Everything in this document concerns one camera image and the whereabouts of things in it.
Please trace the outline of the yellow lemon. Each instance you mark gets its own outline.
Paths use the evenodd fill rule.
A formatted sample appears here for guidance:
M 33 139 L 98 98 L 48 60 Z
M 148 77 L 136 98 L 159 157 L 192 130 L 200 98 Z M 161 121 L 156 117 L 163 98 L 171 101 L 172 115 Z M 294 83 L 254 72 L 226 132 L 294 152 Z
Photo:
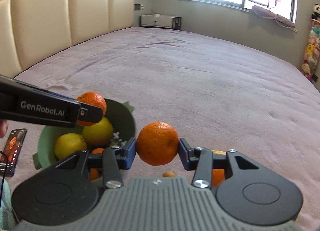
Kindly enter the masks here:
M 82 136 L 85 142 L 91 146 L 107 145 L 113 137 L 114 128 L 110 121 L 103 117 L 100 122 L 92 126 L 84 126 Z
M 83 137 L 76 133 L 66 133 L 58 137 L 55 142 L 55 156 L 61 160 L 78 150 L 87 150 L 87 144 Z

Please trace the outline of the yellow spotted banana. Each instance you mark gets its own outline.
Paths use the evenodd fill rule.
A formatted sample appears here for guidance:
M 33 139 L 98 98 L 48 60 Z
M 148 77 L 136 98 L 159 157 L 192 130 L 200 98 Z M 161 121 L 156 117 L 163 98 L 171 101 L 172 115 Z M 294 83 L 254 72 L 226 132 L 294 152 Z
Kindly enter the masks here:
M 226 155 L 225 151 L 219 151 L 219 150 L 212 150 L 212 153 L 215 155 Z

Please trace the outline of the green colander bowl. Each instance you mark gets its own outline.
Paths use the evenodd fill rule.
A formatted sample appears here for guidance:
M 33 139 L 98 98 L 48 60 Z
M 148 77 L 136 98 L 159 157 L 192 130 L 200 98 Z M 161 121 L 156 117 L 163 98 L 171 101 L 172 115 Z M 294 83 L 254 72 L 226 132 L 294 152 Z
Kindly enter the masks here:
M 114 134 L 111 141 L 107 145 L 101 147 L 106 148 L 111 145 L 124 146 L 131 138 L 136 136 L 136 124 L 129 102 L 119 103 L 117 101 L 106 99 L 107 112 L 105 117 L 110 121 L 114 128 Z M 55 142 L 61 135 L 66 133 L 82 133 L 82 127 L 62 128 L 55 126 L 45 126 L 42 130 L 38 145 L 37 153 L 33 155 L 34 166 L 36 169 L 47 169 L 56 164 L 58 159 L 54 153 Z

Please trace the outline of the small orange mandarin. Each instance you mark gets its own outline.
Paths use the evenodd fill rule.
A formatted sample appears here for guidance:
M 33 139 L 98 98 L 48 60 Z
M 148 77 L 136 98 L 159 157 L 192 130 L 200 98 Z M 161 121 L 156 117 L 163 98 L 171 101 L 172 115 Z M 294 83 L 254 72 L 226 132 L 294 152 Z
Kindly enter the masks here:
M 95 181 L 100 177 L 100 171 L 98 169 L 90 169 L 90 181 Z

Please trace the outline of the small tan round fruit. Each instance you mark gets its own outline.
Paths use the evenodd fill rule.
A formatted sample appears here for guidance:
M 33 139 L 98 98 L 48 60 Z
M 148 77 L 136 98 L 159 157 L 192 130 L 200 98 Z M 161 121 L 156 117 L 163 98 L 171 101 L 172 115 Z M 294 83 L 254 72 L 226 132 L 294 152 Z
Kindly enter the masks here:
M 176 174 L 173 171 L 166 171 L 163 177 L 176 177 Z

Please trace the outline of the black smartphone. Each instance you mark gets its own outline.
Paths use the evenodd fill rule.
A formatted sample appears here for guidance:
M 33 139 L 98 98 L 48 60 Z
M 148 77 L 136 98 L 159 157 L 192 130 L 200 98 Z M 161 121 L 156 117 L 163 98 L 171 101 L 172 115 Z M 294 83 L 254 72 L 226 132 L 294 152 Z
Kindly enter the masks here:
M 12 177 L 14 175 L 18 156 L 26 134 L 26 129 L 15 129 L 8 136 L 4 150 L 2 151 L 6 156 L 1 154 L 1 176 Z

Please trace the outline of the pink bed cover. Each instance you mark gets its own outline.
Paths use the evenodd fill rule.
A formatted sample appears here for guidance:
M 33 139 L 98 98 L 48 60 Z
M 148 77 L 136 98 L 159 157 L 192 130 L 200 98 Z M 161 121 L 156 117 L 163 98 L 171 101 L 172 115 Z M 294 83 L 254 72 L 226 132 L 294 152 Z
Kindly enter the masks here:
M 294 182 L 304 230 L 319 226 L 319 91 L 290 63 L 184 31 L 128 28 L 59 52 L 18 80 L 134 108 L 136 128 L 171 124 L 191 146 L 236 149 Z

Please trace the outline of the cream padded headboard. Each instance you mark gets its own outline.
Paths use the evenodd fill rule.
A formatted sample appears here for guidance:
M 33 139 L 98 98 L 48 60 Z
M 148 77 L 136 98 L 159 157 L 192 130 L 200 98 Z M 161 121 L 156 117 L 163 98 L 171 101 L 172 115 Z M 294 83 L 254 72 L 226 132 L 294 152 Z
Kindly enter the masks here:
M 1 74 L 133 26 L 134 0 L 1 0 Z

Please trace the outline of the white nightstand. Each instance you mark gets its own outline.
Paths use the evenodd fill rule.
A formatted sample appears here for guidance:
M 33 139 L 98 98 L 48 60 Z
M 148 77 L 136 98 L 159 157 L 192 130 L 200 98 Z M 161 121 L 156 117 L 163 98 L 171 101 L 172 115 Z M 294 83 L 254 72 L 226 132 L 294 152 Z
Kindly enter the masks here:
M 146 28 L 165 28 L 181 30 L 181 16 L 170 16 L 160 14 L 141 15 L 139 20 L 140 27 Z

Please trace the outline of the plush toy hanging organizer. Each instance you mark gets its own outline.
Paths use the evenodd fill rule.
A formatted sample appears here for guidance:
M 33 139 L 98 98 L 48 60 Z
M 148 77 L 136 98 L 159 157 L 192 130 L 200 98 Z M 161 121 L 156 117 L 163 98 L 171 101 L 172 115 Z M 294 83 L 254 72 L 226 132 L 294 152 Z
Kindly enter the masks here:
M 311 27 L 309 30 L 308 42 L 304 51 L 300 70 L 309 80 L 313 81 L 319 64 L 319 4 L 313 6 L 311 14 Z

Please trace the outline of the grey window cushion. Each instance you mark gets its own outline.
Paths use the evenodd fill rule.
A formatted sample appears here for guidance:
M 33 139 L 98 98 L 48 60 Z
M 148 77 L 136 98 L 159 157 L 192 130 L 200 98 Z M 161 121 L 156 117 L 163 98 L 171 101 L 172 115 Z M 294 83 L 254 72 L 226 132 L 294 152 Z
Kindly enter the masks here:
M 274 20 L 281 27 L 289 28 L 289 29 L 293 29 L 296 27 L 291 20 L 288 20 L 287 18 L 281 15 L 275 14 L 272 11 L 262 8 L 258 5 L 254 5 L 253 7 L 251 7 L 251 12 L 258 15 L 259 17 L 269 19 L 269 20 Z

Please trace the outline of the wall switch panel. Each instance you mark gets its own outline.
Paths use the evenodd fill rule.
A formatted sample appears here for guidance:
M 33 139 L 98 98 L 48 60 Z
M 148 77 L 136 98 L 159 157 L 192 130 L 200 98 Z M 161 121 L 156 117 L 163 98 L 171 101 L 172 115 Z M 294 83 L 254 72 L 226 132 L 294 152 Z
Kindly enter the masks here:
M 143 4 L 135 4 L 134 5 L 134 11 L 141 11 L 141 10 L 144 10 Z

